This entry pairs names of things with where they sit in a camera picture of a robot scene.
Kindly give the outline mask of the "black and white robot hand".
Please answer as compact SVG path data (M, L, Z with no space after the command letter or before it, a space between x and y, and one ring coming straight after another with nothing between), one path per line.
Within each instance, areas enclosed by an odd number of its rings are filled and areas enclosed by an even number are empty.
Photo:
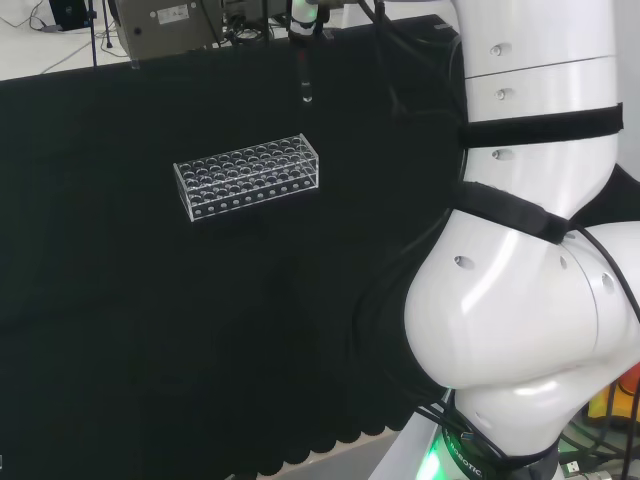
M307 45L320 37L330 19L331 1L292 0L289 11L289 40L298 46Z

